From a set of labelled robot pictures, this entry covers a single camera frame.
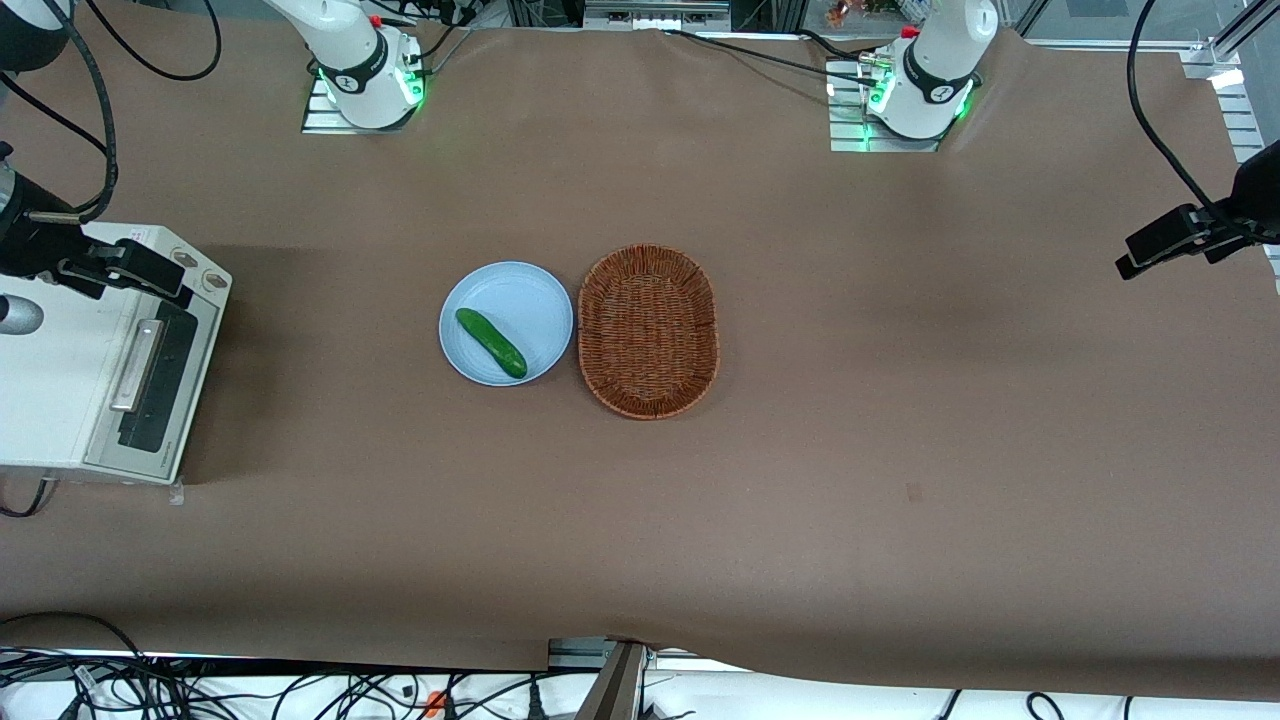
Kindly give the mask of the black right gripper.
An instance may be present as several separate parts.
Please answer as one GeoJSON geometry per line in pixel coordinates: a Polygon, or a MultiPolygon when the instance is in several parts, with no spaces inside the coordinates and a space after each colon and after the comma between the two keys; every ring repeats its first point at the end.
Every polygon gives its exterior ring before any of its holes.
{"type": "Polygon", "coordinates": [[[3,215],[1,273],[60,286],[100,300],[106,287],[136,290],[165,301],[191,301],[186,269],[142,243],[123,238],[97,246],[78,223],[32,222],[24,213],[3,215]]]}

